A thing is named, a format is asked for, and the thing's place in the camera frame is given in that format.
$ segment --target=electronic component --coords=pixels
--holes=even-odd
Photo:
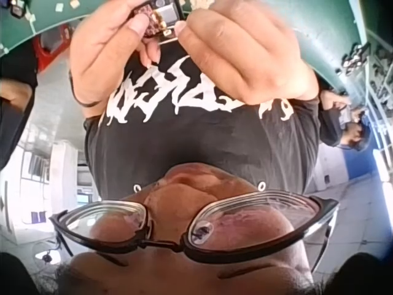
[[[24,17],[27,5],[27,0],[11,0],[11,14],[16,18]]]
[[[137,6],[131,12],[130,18],[137,14],[146,14],[150,25],[146,30],[145,38],[157,37],[160,44],[176,40],[174,24],[183,20],[184,16],[178,0],[150,0]]]

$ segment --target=hand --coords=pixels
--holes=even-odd
[[[324,90],[321,92],[321,101],[322,107],[325,110],[332,108],[342,110],[347,107],[347,105],[351,104],[351,100],[348,96],[341,96],[328,90]]]
[[[70,67],[74,93],[83,103],[107,100],[120,85],[124,67],[138,50],[145,66],[158,61],[160,49],[153,40],[141,43],[149,25],[146,15],[127,21],[134,7],[144,0],[111,0],[84,20],[73,35]]]
[[[317,96],[295,33],[260,1],[217,0],[176,23],[175,31],[202,72],[246,104]]]
[[[365,106],[359,106],[358,108],[353,109],[351,112],[352,121],[355,123],[359,123],[361,115],[365,112],[367,112],[367,107]]]

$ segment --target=black eyeglass frame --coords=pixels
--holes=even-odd
[[[256,192],[247,195],[243,195],[241,197],[260,195],[263,197],[267,194],[287,194],[284,196],[295,197],[301,199],[304,202],[307,202],[307,205],[316,208],[319,208],[319,211],[316,215],[311,218],[308,222],[304,223],[299,228],[295,229],[288,234],[279,237],[274,240],[270,240],[268,242],[264,242],[259,245],[249,246],[246,248],[241,248],[237,250],[228,250],[228,251],[217,251],[217,250],[202,250],[200,248],[196,248],[193,246],[188,238],[188,233],[190,231],[190,227],[193,222],[190,222],[187,231],[182,234],[179,243],[172,241],[153,241],[149,240],[149,235],[153,231],[152,224],[149,224],[149,211],[144,204],[136,203],[136,202],[127,202],[127,201],[102,201],[91,203],[85,205],[81,208],[72,210],[68,213],[68,211],[63,211],[58,214],[54,214],[49,218],[53,223],[55,230],[58,234],[58,239],[64,245],[66,251],[72,257],[73,253],[69,249],[63,235],[75,243],[78,243],[82,246],[85,246],[89,249],[95,250],[99,253],[103,254],[125,254],[130,253],[137,248],[146,248],[148,246],[155,246],[159,248],[167,248],[171,249],[175,253],[183,252],[189,259],[204,263],[204,264],[231,264],[236,262],[244,262],[250,261],[253,259],[261,258],[264,256],[271,255],[273,253],[277,253],[294,243],[303,240],[304,238],[310,236],[311,234],[318,231],[322,226],[327,224],[327,229],[325,231],[325,240],[322,246],[321,252],[316,259],[314,266],[312,267],[312,271],[314,271],[322,259],[324,251],[329,242],[329,238],[334,230],[335,221],[337,217],[337,211],[339,203],[336,200],[332,199],[321,199],[316,196],[305,197],[298,194],[293,193],[285,193],[282,191],[265,191],[265,192]],[[67,215],[80,213],[82,210],[89,209],[91,207],[102,205],[104,202],[119,202],[119,203],[133,203],[142,205],[145,210],[145,220],[140,230],[135,232],[135,236],[124,242],[101,242],[97,240],[93,240],[84,236],[81,236],[67,228],[66,221],[68,220]],[[202,208],[192,219],[192,221],[198,216],[198,214],[204,210],[206,207]]]

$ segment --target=black t-shirt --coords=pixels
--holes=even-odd
[[[177,43],[159,67],[133,55],[101,117],[85,122],[85,154],[100,196],[117,200],[189,162],[267,189],[303,193],[319,142],[317,100],[246,106],[226,96]]]
[[[34,105],[37,58],[32,41],[26,41],[0,58],[0,68],[0,79],[7,78],[26,83],[33,91],[24,112],[0,97],[0,170],[2,170],[19,142]]]
[[[340,124],[341,112],[339,109],[332,108],[323,110],[322,104],[319,106],[318,118],[321,123],[321,141],[328,146],[340,144],[343,130]]]

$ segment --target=tiled floor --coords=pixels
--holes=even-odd
[[[355,253],[384,256],[393,239],[379,176],[357,179],[316,195],[340,201],[336,228],[314,274],[316,281],[328,279]],[[315,259],[320,248],[320,245],[306,245],[310,261]]]

